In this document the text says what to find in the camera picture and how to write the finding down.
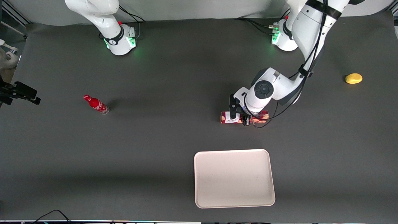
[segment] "black cable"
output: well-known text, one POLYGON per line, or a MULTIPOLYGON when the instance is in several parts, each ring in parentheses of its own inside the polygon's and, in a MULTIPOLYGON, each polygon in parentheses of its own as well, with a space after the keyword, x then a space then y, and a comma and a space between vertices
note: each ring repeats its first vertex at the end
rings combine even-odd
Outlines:
POLYGON ((248 19, 248 18, 239 17, 239 18, 236 18, 236 20, 244 20, 244 21, 248 21, 248 22, 255 23, 255 24, 258 25, 258 26, 261 26, 261 27, 264 27, 264 28, 268 28, 267 25, 263 25, 263 24, 261 24, 261 23, 258 23, 258 22, 256 22, 256 21, 251 20, 251 19, 248 19))
POLYGON ((293 77, 296 76, 297 74, 299 74, 299 72, 296 72, 294 75, 290 76, 288 79, 293 78, 293 77))
POLYGON ((131 17, 135 16, 135 17, 140 18, 143 22, 146 22, 146 21, 145 21, 144 19, 142 19, 140 16, 137 16, 137 15, 134 15, 134 14, 129 13, 129 12, 128 12, 127 10, 125 10, 122 6, 119 6, 119 8, 120 8, 123 12, 129 14, 131 17))
POLYGON ((68 221, 68 223, 70 224, 70 219, 64 214, 64 213, 62 213, 60 210, 58 210, 58 209, 55 209, 55 210, 52 210, 51 212, 49 212, 49 213, 47 213, 47 214, 45 214, 45 215, 42 215, 42 216, 40 216, 38 219, 36 219, 36 221, 34 221, 33 223, 36 223, 37 221, 39 221, 41 218, 43 218, 44 216, 46 216, 46 215, 48 215, 48 214, 50 214, 50 213, 52 213, 52 212, 55 212, 55 211, 57 211, 57 212, 59 212, 59 213, 61 213, 61 215, 62 216, 64 216, 64 218, 68 221))
POLYGON ((256 29, 258 29, 260 32, 262 32, 262 33, 264 33, 264 34, 268 34, 268 35, 272 34, 272 33, 269 33, 269 32, 265 32, 265 31, 263 31, 262 29, 260 29, 260 28, 258 27, 258 26, 261 26, 261 27, 264 27, 264 28, 265 28, 265 27, 268 27, 268 26, 263 25, 263 24, 260 24, 260 23, 254 21, 254 20, 247 19, 247 18, 242 18, 242 17, 236 18, 236 20, 246 21, 246 22, 250 23, 251 25, 253 25, 256 29))
POLYGON ((290 10, 290 8, 288 10, 286 10, 286 12, 281 16, 281 19, 283 19, 283 17, 285 16, 285 14, 290 10))
POLYGON ((265 31, 263 31, 262 29, 260 29, 258 26, 256 26, 256 24, 254 24, 254 23, 252 23, 251 21, 248 21, 250 24, 252 24, 256 29, 258 29, 260 32, 262 32, 262 33, 265 33, 265 34, 272 34, 272 33, 269 33, 269 32, 265 32, 265 31))
POLYGON ((132 14, 128 13, 127 11, 125 11, 124 9, 120 8, 123 12, 127 13, 129 16, 131 16, 135 21, 137 21, 137 23, 140 23, 132 14))
MULTIPOLYGON (((275 116, 276 111, 277 111, 277 109, 278 109, 278 105, 279 105, 279 103, 276 102, 275 111, 274 111, 274 114, 273 114, 272 116, 275 116)), ((253 126, 254 126, 255 128, 263 128, 263 127, 265 127, 267 124, 271 123, 271 121, 272 121, 272 120, 269 120, 269 121, 267 121, 263 126, 259 127, 259 126, 256 126, 256 125, 255 125, 255 123, 254 123, 254 121, 253 121, 253 116, 252 116, 252 123, 253 123, 253 126)))

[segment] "black bracket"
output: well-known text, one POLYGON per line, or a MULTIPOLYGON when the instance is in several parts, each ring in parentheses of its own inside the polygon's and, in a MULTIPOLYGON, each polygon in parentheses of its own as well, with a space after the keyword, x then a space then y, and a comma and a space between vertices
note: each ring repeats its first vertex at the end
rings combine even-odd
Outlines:
POLYGON ((298 69, 299 71, 299 73, 300 74, 302 74, 302 75, 304 75, 305 77, 307 77, 307 78, 309 78, 309 77, 311 77, 311 75, 314 73, 313 71, 307 71, 307 70, 305 70, 304 68, 304 64, 302 64, 301 66, 300 66, 300 68, 298 69))
POLYGON ((234 98, 234 94, 229 97, 229 115, 231 119, 236 118, 236 114, 240 114, 244 126, 250 126, 250 115, 245 113, 239 105, 239 100, 234 98))
POLYGON ((10 105, 12 99, 28 100, 36 105, 40 104, 41 99, 36 97, 37 90, 21 83, 14 82, 14 84, 6 83, 0 77, 0 103, 10 105))
POLYGON ((332 17, 335 20, 337 20, 341 16, 341 12, 337 11, 336 9, 330 6, 326 6, 325 8, 325 5, 317 0, 308 0, 305 4, 311 6, 312 8, 322 13, 325 13, 326 15, 332 17))

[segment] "green led light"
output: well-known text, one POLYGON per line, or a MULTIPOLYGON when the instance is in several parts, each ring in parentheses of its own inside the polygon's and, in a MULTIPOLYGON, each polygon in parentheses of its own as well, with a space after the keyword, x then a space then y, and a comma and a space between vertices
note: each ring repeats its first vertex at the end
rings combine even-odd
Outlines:
POLYGON ((103 41, 104 41, 104 42, 105 42, 105 44, 106 44, 106 48, 108 48, 108 49, 109 49, 109 45, 108 45, 108 43, 106 42, 105 38, 103 39, 103 41))

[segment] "white tray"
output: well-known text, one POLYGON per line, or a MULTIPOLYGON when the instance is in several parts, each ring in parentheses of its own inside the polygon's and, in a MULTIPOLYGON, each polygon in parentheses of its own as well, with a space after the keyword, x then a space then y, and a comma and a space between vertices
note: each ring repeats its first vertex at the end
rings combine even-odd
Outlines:
POLYGON ((271 206, 275 202, 271 163, 264 149, 198 152, 194 166, 199 208, 271 206))

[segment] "yellow object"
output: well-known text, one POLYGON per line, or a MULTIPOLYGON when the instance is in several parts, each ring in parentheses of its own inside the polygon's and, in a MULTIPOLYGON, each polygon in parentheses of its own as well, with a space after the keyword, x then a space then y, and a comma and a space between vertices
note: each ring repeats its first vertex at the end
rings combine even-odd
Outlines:
POLYGON ((360 83, 362 81, 362 75, 358 74, 358 73, 352 73, 349 74, 348 76, 345 77, 345 81, 348 84, 357 84, 360 83))

